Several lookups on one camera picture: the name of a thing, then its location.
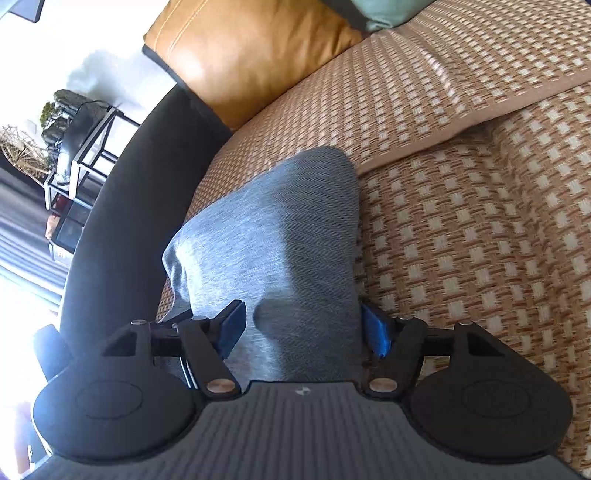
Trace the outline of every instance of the white wall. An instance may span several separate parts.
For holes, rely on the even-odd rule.
[[[32,24],[0,20],[0,125],[38,123],[54,91],[69,88],[141,122],[174,86],[141,53],[166,0],[46,0]]]

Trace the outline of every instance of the screw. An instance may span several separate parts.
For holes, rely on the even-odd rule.
[[[218,395],[230,393],[235,388],[236,384],[228,378],[216,378],[215,380],[211,380],[211,382],[207,384],[207,389],[211,393],[215,393]]]
[[[369,382],[369,387],[376,393],[390,393],[398,388],[398,383],[391,378],[380,377]]]

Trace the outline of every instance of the sofa armrest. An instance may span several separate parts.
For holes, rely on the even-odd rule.
[[[131,320],[155,318],[166,279],[164,249],[231,135],[212,113],[174,87],[114,166],[86,222],[62,299],[60,331],[75,355]]]

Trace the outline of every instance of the light blue cushion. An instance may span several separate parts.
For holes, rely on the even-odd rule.
[[[352,0],[369,21],[367,30],[375,32],[408,22],[434,0]]]

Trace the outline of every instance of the orange leather pillow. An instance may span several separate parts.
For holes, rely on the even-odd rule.
[[[361,33],[319,0],[170,0],[144,41],[236,130]]]

